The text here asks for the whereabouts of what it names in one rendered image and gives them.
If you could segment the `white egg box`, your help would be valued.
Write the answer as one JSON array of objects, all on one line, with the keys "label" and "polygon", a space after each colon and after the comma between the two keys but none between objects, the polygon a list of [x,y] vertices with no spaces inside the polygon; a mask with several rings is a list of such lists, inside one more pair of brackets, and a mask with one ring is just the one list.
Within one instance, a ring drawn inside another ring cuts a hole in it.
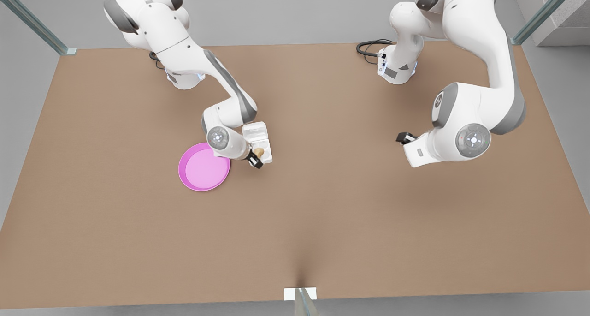
[{"label": "white egg box", "polygon": [[272,163],[273,157],[271,144],[268,136],[267,125],[264,122],[253,122],[242,126],[242,135],[249,143],[250,150],[263,148],[264,155],[261,159],[263,163]]}]

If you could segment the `pink round plate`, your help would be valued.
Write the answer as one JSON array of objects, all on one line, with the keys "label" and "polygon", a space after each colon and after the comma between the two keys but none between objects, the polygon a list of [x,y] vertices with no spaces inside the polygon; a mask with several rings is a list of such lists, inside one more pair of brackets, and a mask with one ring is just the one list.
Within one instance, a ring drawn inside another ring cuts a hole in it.
[{"label": "pink round plate", "polygon": [[178,164],[178,175],[184,186],[194,191],[209,191],[220,186],[230,172],[230,159],[215,156],[206,142],[195,144],[184,152]]}]

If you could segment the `grey concrete block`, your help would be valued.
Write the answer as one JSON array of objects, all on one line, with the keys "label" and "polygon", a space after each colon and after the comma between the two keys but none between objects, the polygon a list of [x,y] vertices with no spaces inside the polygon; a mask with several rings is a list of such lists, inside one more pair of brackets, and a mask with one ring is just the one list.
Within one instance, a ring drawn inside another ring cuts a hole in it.
[{"label": "grey concrete block", "polygon": [[[548,0],[516,0],[529,20]],[[590,0],[565,0],[530,36],[538,47],[590,47]]]}]

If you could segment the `silver frame post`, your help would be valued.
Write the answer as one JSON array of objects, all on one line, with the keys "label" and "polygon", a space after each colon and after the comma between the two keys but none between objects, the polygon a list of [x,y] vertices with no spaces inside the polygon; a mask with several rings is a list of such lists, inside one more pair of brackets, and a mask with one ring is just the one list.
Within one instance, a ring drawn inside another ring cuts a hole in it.
[{"label": "silver frame post", "polygon": [[511,43],[513,45],[522,45],[565,1],[547,0],[511,38]]},{"label": "silver frame post", "polygon": [[60,56],[75,55],[76,48],[70,48],[45,26],[20,0],[0,0],[25,25],[35,32]]},{"label": "silver frame post", "polygon": [[314,305],[317,288],[285,288],[283,292],[285,301],[294,301],[294,316],[320,316]]}]

